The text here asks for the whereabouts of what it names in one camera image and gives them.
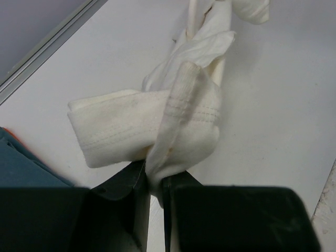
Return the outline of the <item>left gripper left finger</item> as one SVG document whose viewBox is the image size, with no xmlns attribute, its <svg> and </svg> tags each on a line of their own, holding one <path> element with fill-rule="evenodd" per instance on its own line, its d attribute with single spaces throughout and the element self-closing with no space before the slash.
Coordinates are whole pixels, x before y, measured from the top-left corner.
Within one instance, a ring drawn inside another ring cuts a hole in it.
<svg viewBox="0 0 336 252">
<path fill-rule="evenodd" d="M 146 251 L 145 162 L 94 188 L 1 189 L 1 251 Z"/>
</svg>

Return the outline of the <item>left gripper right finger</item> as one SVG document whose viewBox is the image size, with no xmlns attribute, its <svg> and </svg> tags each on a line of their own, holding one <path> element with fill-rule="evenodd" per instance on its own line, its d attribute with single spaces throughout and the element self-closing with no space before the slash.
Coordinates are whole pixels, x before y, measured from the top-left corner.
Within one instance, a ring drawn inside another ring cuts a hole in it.
<svg viewBox="0 0 336 252">
<path fill-rule="evenodd" d="M 162 181 L 166 251 L 320 251 L 290 188 L 202 185 L 183 172 Z"/>
</svg>

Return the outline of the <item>white t shirt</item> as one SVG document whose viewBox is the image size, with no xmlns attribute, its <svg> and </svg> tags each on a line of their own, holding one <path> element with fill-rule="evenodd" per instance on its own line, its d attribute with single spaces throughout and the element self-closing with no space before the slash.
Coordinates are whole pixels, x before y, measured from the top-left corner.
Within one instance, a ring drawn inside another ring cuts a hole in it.
<svg viewBox="0 0 336 252">
<path fill-rule="evenodd" d="M 68 117 L 90 168 L 145 160 L 153 194 L 161 181 L 211 155 L 220 135 L 225 55 L 235 40 L 232 14 L 254 25 L 269 1 L 190 1 L 170 55 L 142 82 L 68 104 Z"/>
</svg>

